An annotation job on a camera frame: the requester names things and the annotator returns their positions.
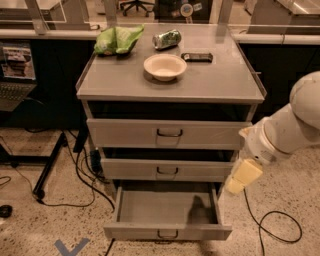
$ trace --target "gray cabinet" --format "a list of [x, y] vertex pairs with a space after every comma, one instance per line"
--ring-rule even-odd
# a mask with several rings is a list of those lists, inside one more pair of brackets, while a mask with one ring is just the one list
[[[188, 63], [182, 78], [159, 82], [143, 61], [161, 54], [154, 34], [178, 29], [178, 47], [210, 51], [213, 63]], [[78, 98], [106, 178], [116, 184], [116, 210], [105, 234], [116, 239], [225, 240], [218, 189], [241, 148], [264, 95], [228, 31], [215, 25], [145, 25], [129, 56], [93, 56]]]

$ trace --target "open drawer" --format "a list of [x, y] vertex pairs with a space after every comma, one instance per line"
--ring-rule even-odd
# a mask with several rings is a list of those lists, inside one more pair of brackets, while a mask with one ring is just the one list
[[213, 183], [122, 181], [108, 238], [226, 240]]

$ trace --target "laptop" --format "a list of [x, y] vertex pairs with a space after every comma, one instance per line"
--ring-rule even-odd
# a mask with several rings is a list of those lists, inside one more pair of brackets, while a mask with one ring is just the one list
[[36, 86], [30, 41], [0, 41], [0, 111], [13, 111]]

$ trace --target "white bowl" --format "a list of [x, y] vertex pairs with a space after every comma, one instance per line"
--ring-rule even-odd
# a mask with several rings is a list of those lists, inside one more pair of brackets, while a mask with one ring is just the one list
[[187, 63], [172, 54], [155, 54], [144, 61], [144, 69], [160, 81], [171, 81], [182, 75]]

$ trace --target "cabinet top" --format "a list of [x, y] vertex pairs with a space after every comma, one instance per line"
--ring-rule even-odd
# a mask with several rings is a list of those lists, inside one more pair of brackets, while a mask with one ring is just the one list
[[[169, 50], [155, 50], [152, 37], [171, 29], [180, 31], [179, 45]], [[188, 62], [184, 75], [171, 82], [155, 80], [144, 70], [144, 60], [151, 55], [180, 56], [186, 52], [211, 52], [213, 62]], [[93, 56], [89, 64], [79, 81], [79, 99], [212, 103], [261, 103], [264, 100], [261, 86], [229, 31], [217, 25], [146, 24], [128, 56]]]

